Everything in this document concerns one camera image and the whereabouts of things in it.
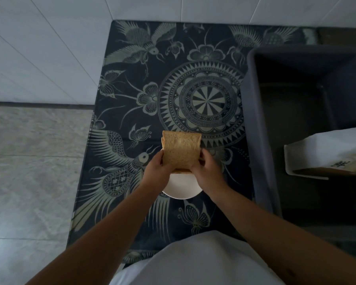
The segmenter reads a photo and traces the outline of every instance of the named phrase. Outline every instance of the plate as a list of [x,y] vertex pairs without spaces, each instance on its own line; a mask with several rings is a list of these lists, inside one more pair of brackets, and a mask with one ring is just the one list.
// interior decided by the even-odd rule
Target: plate
[[202,189],[193,174],[171,174],[163,192],[174,199],[190,199],[202,192]]

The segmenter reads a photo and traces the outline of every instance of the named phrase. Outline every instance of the person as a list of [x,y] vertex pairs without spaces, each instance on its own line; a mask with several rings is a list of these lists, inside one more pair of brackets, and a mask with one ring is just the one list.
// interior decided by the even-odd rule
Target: person
[[174,242],[115,274],[173,167],[163,151],[140,185],[112,212],[35,275],[51,284],[355,284],[356,258],[266,212],[227,186],[211,154],[191,171],[246,242],[209,231]]

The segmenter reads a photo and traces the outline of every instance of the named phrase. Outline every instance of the wall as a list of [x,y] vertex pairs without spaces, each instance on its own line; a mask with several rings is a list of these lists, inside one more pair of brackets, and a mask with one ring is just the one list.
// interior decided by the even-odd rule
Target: wall
[[0,101],[94,104],[112,19],[356,28],[356,0],[0,0]]

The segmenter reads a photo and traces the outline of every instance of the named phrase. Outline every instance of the hand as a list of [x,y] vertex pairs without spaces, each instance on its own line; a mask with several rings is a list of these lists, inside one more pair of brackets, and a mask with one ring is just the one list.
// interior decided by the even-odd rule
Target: hand
[[145,168],[140,186],[145,186],[158,193],[165,189],[174,168],[171,164],[161,165],[163,155],[164,151],[161,150],[150,160]]
[[206,149],[202,149],[204,166],[197,161],[191,168],[197,178],[200,188],[212,199],[219,191],[228,188],[224,181],[222,171],[216,163],[215,159]]

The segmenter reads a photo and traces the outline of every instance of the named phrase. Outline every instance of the dark blue tablecloth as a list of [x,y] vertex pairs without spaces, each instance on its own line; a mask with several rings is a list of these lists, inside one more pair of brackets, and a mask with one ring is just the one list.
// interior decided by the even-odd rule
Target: dark blue tablecloth
[[[253,47],[315,42],[303,28],[114,21],[68,244],[137,187],[162,130],[201,133],[228,185],[253,199],[239,90],[246,56]],[[241,238],[204,192],[189,200],[161,193],[123,261],[209,230]]]

